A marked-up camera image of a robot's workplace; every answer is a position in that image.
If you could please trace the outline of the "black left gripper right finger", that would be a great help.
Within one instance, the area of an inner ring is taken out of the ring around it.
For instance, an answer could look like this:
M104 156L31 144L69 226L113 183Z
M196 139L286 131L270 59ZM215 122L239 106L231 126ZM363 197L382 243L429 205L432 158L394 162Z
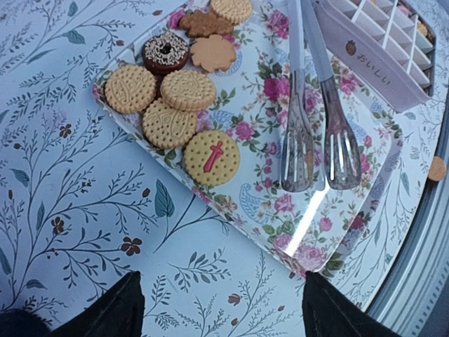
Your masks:
M398 335L361 311L323 275L315 272L306 273L302 313L306 336Z

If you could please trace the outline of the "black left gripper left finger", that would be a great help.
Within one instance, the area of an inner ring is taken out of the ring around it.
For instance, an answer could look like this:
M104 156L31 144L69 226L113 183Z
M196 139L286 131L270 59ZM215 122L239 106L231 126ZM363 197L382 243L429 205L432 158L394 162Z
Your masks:
M145 297L138 271L124 275L94 304L49 336L140 336Z

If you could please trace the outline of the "floral cookie tray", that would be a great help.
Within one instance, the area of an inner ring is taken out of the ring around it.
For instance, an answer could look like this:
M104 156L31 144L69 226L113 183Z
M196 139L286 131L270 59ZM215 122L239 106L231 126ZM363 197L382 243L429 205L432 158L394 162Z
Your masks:
M157 148L145 136L141 114L120 114L107 102L107 80L122 67L143 64L146 40L173 31L182 14L207 8L206 1L194 1L149 28L106 66L95 80L93 96L139 146L258 246L295 272L319 271L332 277L344 269L359 237L374 236L368 224L401 154L403 136L374 91L333 58L340 100L361 153L361 183L344 191L319 190L316 183L297 193L281 188L290 94L286 2L255 1L250 20L230 38L236 60L227 71L210 75L217 96L198 113L198 131L205 136L226 133L238 145L239 171L225 184L197 182L186 171L182 148Z

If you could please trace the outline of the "pink divided cookie tin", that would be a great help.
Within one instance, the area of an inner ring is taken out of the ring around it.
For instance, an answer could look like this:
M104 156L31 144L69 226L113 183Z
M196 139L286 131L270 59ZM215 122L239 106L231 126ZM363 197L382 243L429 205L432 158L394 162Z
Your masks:
M431 99L436 37L406 1L315 1L329 51L397 112Z

